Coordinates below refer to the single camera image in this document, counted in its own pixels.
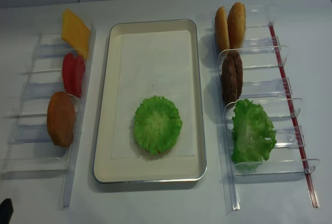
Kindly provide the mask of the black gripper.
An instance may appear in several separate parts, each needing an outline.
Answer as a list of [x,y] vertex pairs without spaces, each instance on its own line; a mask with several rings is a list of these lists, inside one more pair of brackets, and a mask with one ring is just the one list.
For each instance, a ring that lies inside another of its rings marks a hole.
[[12,200],[7,198],[0,205],[1,214],[12,214]]

